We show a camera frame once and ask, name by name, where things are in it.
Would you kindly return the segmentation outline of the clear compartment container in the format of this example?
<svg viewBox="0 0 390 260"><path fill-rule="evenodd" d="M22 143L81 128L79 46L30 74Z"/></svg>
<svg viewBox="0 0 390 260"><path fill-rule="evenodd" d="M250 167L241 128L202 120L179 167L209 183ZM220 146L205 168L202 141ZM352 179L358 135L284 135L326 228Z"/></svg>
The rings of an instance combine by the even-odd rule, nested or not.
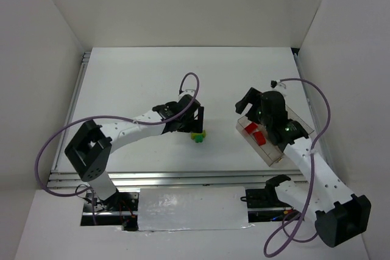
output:
<svg viewBox="0 0 390 260"><path fill-rule="evenodd" d="M274 167L280 161L282 161L283 163L291 162L291 160L287 159L287 156L277 146L271 143L265 127L262 126L261 124L257 124L258 128L256 132L261 131L263 133L264 137L266 138L266 144L263 146L259 146L255 141L253 133L248 134L244 129L250 123L251 121L248 120L246 116L241 116L236 123L236 129L243 136L243 138L249 143L249 145L254 149L254 151L256 151L256 153L261 157L261 159L264 161L264 163L267 166Z"/></svg>

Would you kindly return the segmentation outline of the green lego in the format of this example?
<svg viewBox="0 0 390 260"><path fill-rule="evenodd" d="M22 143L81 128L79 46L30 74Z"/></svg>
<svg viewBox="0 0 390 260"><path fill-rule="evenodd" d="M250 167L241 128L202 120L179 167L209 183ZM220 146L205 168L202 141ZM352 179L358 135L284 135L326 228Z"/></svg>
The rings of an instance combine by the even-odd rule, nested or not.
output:
<svg viewBox="0 0 390 260"><path fill-rule="evenodd" d="M196 143L202 143L203 140L204 140L204 137L203 137L202 135L196 135L196 136L194 137L194 141L195 141Z"/></svg>

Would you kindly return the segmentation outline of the aluminium front rail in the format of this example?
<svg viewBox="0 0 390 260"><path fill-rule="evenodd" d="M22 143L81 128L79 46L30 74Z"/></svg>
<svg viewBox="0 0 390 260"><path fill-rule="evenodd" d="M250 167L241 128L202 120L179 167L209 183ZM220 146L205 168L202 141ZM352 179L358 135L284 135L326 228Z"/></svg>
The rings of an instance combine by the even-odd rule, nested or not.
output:
<svg viewBox="0 0 390 260"><path fill-rule="evenodd" d="M295 182L306 182L298 170L260 170L236 172L151 172L151 173L110 173L90 181L90 184L105 186L112 182L119 189L143 187L181 187L181 186L257 186L267 180L287 175Z"/></svg>

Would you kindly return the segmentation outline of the white glossy cover plate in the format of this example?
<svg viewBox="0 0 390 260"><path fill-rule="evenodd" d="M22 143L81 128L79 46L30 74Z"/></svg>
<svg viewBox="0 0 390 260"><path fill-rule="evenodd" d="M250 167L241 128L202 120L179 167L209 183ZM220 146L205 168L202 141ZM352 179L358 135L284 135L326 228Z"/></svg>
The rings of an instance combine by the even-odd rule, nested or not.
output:
<svg viewBox="0 0 390 260"><path fill-rule="evenodd" d="M142 189L140 231L240 230L250 226L245 189L236 187Z"/></svg>

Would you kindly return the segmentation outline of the yellow-green long lego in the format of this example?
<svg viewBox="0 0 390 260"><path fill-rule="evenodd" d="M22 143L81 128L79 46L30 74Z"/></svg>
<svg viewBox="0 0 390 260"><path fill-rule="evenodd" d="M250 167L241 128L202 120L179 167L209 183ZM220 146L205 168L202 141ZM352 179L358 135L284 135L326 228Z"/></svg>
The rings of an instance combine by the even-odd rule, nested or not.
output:
<svg viewBox="0 0 390 260"><path fill-rule="evenodd" d="M191 133L191 139L204 139L206 137L206 131L203 130L201 133Z"/></svg>

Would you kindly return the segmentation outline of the red lego brick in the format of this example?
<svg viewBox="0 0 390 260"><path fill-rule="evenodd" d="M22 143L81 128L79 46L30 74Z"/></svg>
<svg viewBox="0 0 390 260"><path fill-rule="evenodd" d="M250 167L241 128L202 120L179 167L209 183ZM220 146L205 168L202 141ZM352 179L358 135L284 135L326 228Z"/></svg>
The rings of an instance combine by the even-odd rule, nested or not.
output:
<svg viewBox="0 0 390 260"><path fill-rule="evenodd" d="M254 122L251 122L248 126L246 126L244 129L248 134L252 134L255 132L258 128L258 125Z"/></svg>

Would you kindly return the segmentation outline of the red lego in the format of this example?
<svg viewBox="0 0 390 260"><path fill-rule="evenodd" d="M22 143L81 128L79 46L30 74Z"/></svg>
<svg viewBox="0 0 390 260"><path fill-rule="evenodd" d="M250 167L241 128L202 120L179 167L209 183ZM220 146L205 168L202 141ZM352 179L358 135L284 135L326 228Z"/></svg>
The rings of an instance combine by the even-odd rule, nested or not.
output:
<svg viewBox="0 0 390 260"><path fill-rule="evenodd" d="M261 131L254 132L253 137L255 138L255 141L259 146L263 146L266 144L266 138Z"/></svg>

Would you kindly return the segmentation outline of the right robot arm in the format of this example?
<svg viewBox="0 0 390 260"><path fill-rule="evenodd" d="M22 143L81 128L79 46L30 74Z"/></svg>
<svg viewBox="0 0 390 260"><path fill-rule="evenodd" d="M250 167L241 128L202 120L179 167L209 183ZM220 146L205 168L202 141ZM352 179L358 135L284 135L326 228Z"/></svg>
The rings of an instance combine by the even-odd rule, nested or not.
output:
<svg viewBox="0 0 390 260"><path fill-rule="evenodd" d="M242 115L237 130L268 166L290 160L308 180L309 189L304 191L288 175L269 179L265 187L269 203L284 203L303 214L329 247L367 230L371 202L365 195L355 195L313 149L313 130L288 108L282 93L250 88L235 111Z"/></svg>

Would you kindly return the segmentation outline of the aluminium right rail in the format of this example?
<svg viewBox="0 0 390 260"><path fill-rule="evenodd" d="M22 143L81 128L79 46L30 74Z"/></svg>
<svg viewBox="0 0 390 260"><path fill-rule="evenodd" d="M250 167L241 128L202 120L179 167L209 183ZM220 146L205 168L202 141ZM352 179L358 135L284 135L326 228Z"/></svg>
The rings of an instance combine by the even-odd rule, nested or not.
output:
<svg viewBox="0 0 390 260"><path fill-rule="evenodd" d="M303 72L302 72L302 69L301 69L300 60L299 60L299 51L297 50L297 48L294 48L292 50L292 55L293 55L294 61L296 63L296 67L297 67L297 70L298 70L299 77L302 79L302 78L304 78L304 76L303 76ZM311 85L309 85L307 83L303 83L302 87L303 87L303 90L304 90L304 93L305 93L305 97L306 97L306 100L307 100L307 103L308 103L310 115L311 115L311 118L313 120L312 128L314 130L314 134L312 135L312 138L315 138L316 135L319 134L321 129L320 129L320 127L319 127L320 125L318 124L317 119L316 119L317 117L316 117L316 114L314 112L314 107L313 107L313 103L312 103L312 96L311 96L311 94L313 93L315 97L317 97L317 96L321 97L321 96L318 94L318 92ZM330 160L330 157L328 155L327 146L323 145L321 140L319 140L316 143L316 149L322 155L322 157L326 161L326 163L330 167L332 167L332 161Z"/></svg>

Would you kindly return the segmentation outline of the aluminium left rail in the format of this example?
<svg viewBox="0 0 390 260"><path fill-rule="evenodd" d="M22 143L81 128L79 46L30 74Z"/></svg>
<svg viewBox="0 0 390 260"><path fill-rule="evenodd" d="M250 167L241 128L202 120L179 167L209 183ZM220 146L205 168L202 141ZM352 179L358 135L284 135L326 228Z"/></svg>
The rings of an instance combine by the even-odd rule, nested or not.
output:
<svg viewBox="0 0 390 260"><path fill-rule="evenodd" d="M66 118L65 118L65 126L68 125L72 121L72 118L74 115L74 109L77 105L78 96L79 96L80 89L81 89L81 86L82 86L82 83L83 83L83 80L85 77L85 73L86 73L87 66L88 66L88 63L90 60L90 56L91 56L91 51L83 53L83 56L81 59L81 64L80 64L80 69L79 69L77 79L76 79L76 84L75 84L74 89L73 89L71 101L70 101L70 104L68 107L68 112L67 112ZM61 156L61 151L63 149L63 145L64 145L65 139L66 139L66 134L67 134L67 130L64 130L63 132L61 132L61 134L59 136L58 146L57 146L54 161L53 161L53 164L51 167L51 172L57 172L59 160L60 160L60 156Z"/></svg>

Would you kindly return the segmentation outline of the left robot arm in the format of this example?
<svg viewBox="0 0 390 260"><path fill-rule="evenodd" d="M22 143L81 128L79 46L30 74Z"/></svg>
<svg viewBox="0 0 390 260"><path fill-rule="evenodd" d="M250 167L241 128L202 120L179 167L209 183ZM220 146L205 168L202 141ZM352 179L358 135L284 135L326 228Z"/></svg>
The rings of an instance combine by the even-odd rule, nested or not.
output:
<svg viewBox="0 0 390 260"><path fill-rule="evenodd" d="M107 209L116 208L121 195L106 168L109 156L116 150L141 139L165 133L182 132L204 139L204 107L192 95L179 101L157 105L132 122L99 125L90 119L84 122L65 148L65 155L80 179L93 189Z"/></svg>

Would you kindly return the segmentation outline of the aluminium rail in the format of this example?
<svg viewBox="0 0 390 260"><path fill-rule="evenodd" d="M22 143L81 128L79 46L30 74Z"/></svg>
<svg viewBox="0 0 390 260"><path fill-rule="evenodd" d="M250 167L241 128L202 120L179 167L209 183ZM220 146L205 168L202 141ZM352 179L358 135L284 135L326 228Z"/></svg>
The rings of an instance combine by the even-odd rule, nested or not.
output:
<svg viewBox="0 0 390 260"><path fill-rule="evenodd" d="M257 186L267 180L287 175L295 182L306 182L298 170L260 170L236 172L151 172L151 173L110 173L90 181L90 184L105 186L112 182L119 189L143 187L181 187L181 186Z"/></svg>
<svg viewBox="0 0 390 260"><path fill-rule="evenodd" d="M297 48L294 48L292 50L292 55L293 55L294 61L296 63L296 67L297 67L297 70L298 70L299 77L302 79L302 78L304 78L304 76L303 76L303 72L302 72L302 69L301 69L300 60L299 60L299 51L297 50ZM311 115L311 118L313 120L312 128L314 130L314 134L312 135L312 138L315 138L316 135L319 134L321 129L320 129L320 127L319 127L320 125L318 124L317 119L316 119L317 117L316 117L316 114L314 112L314 107L313 107L313 103L312 103L312 96L311 96L311 94L313 93L315 97L317 97L317 96L321 97L321 96L318 94L318 92L311 85L309 85L307 83L303 83L302 87L303 87L303 90L304 90L304 93L305 93L305 97L306 97L306 100L307 100L307 103L308 103L310 115ZM326 161L326 163L330 167L332 167L332 161L330 160L330 157L328 155L327 146L323 145L321 140L319 140L316 143L316 149L322 155L322 157Z"/></svg>
<svg viewBox="0 0 390 260"><path fill-rule="evenodd" d="M66 118L65 118L65 126L68 125L72 121L72 118L74 115L74 109L77 105L78 96L79 96L80 89L81 89L81 86L82 86L82 83L83 83L83 80L85 77L85 73L86 73L87 66L88 66L88 63L90 60L90 56L91 56L91 51L83 53L83 56L81 59L81 64L80 64L80 69L79 69L77 79L76 79L76 84L75 84L74 89L73 89L71 101L70 101L70 104L68 107L68 112L67 112ZM61 151L63 149L63 145L64 145L65 139L66 139L66 134L67 134L67 130L64 130L63 132L61 132L61 134L59 136L58 146L57 146L54 161L53 161L53 164L51 167L51 172L57 172L59 160L60 160L60 156L61 156Z"/></svg>

